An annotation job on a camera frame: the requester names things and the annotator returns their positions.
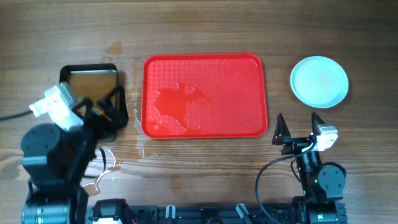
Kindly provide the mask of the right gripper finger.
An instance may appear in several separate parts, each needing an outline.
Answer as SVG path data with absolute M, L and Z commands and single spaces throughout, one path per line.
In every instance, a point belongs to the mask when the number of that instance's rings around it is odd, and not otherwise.
M 312 119 L 312 133 L 313 134 L 319 134 L 318 126 L 325 124 L 325 122 L 319 117 L 319 115 L 316 112 L 313 112 L 311 114 L 311 119 Z
M 287 127 L 285 119 L 281 113 L 277 115 L 277 122 L 275 127 L 275 132 L 272 138 L 273 145 L 284 145 L 290 144 L 292 142 L 292 137 L 290 131 Z

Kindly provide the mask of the orange green scrub sponge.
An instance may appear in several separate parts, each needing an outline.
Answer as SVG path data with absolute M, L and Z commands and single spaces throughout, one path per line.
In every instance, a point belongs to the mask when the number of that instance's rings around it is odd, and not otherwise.
M 87 106 L 82 106 L 81 108 L 77 109 L 76 112 L 79 113 L 82 116 L 85 116 L 87 114 L 88 111 L 88 107 Z M 91 112 L 93 114 L 96 114 L 98 116 L 102 116 L 104 118 L 106 118 L 107 120 L 111 120 L 111 118 L 107 115 L 105 115 L 104 111 L 97 108 L 97 107 L 91 107 Z

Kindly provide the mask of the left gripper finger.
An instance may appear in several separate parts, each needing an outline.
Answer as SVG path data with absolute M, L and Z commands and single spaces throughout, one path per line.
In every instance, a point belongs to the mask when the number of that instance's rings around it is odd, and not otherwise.
M 73 112 L 82 120 L 93 119 L 93 102 L 89 98 L 82 98 L 73 106 Z
M 111 124 L 115 128 L 124 128 L 127 126 L 129 116 L 126 106 L 125 89 L 122 85 L 117 85 L 96 103 L 110 119 Z

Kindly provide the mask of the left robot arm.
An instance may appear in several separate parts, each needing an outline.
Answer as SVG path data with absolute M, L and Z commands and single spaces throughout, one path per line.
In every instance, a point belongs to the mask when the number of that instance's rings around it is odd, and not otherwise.
M 52 121 L 34 126 L 21 141 L 22 166 L 30 175 L 21 222 L 84 223 L 88 194 L 80 182 L 97 145 L 115 140 L 129 121 L 124 87 L 115 86 L 94 103 L 76 99 L 61 82 L 29 108 Z

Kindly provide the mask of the light blue plate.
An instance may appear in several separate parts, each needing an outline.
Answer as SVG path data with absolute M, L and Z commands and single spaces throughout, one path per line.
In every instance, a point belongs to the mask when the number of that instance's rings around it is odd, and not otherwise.
M 324 56 L 299 61 L 290 73 L 293 94 L 305 105 L 326 109 L 341 103 L 348 95 L 349 80 L 344 68 Z

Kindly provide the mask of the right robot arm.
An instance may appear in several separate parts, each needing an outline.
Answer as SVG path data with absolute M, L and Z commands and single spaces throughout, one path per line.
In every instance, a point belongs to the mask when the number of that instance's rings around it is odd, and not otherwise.
M 281 154 L 295 156 L 303 196 L 292 199 L 288 211 L 290 223 L 347 223 L 343 198 L 346 170 L 335 162 L 322 162 L 320 153 L 331 148 L 338 138 L 338 130 L 327 125 L 312 113 L 312 133 L 308 137 L 293 138 L 284 117 L 277 116 L 273 145 L 282 145 Z

